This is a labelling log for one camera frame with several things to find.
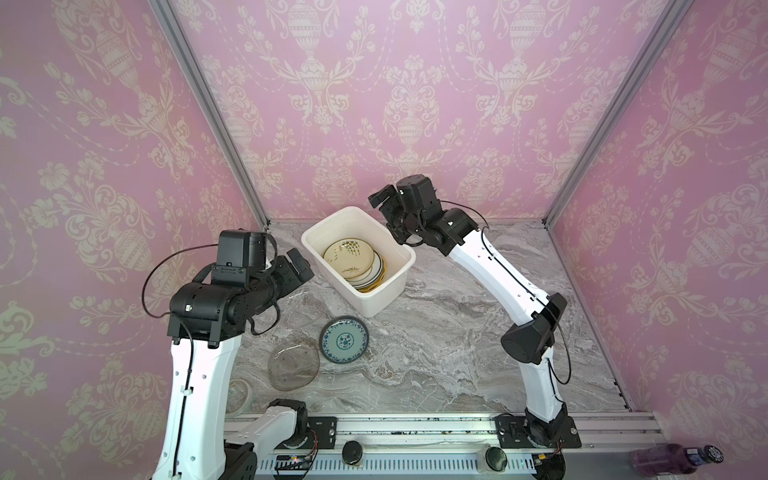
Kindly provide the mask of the white plate with clover emblem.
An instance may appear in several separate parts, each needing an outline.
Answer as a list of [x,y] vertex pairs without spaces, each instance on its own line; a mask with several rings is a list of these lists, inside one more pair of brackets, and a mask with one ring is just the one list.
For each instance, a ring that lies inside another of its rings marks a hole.
[[370,268],[358,277],[350,278],[347,282],[356,290],[362,291],[370,288],[384,274],[385,264],[378,252],[373,251],[373,262]]

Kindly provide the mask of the yellow white-dotted scalloped plate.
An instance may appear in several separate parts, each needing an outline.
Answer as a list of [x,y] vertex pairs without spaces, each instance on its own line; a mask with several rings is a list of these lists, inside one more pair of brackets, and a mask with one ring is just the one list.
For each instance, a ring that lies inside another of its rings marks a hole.
[[386,261],[383,260],[382,263],[381,263],[381,269],[380,269],[377,277],[374,278],[368,284],[365,284],[365,285],[361,286],[360,288],[358,288],[358,291],[362,292],[362,293],[368,293],[368,292],[374,290],[375,288],[377,288],[379,285],[381,285],[383,283],[383,281],[385,279],[386,272],[387,272],[387,264],[386,264]]

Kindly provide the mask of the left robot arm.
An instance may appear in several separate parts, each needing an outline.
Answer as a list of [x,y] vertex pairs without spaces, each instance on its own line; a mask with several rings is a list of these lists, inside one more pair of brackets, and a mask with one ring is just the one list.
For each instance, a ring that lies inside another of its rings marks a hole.
[[307,407],[272,401],[238,434],[224,438],[229,382],[245,333],[256,335],[257,315],[313,277],[296,249],[275,254],[266,232],[224,230],[216,260],[170,299],[173,381],[155,479],[252,479],[275,448],[301,446],[310,437]]

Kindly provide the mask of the cream plate with green leaves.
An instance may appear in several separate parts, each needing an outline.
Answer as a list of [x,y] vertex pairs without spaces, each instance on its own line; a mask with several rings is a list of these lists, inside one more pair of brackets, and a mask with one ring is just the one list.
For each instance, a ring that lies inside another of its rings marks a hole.
[[323,253],[324,261],[342,278],[364,276],[374,263],[374,250],[365,241],[347,238],[336,241]]

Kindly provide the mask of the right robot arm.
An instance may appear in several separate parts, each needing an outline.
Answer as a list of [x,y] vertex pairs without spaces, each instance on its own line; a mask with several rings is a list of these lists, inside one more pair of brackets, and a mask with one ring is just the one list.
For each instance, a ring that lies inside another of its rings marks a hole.
[[567,307],[559,293],[534,285],[492,246],[485,229],[466,211],[442,206],[431,180],[421,174],[388,184],[368,197],[400,245],[427,245],[451,259],[500,303],[511,319],[504,351],[520,368],[526,391],[525,421],[533,443],[556,447],[569,419],[554,373],[555,331]]

